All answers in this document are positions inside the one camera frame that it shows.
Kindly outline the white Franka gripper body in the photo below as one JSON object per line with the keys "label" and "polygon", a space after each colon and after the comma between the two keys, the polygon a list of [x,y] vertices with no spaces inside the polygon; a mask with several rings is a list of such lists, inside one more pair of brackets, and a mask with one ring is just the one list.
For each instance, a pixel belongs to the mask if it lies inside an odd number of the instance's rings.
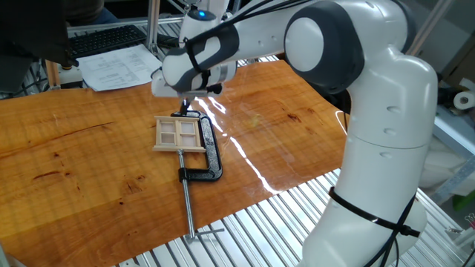
{"label": "white Franka gripper body", "polygon": [[151,74],[151,92],[156,97],[188,97],[192,99],[195,97],[215,97],[222,94],[223,85],[218,83],[202,90],[192,90],[185,93],[178,93],[166,83],[163,77],[162,69],[158,68]]}

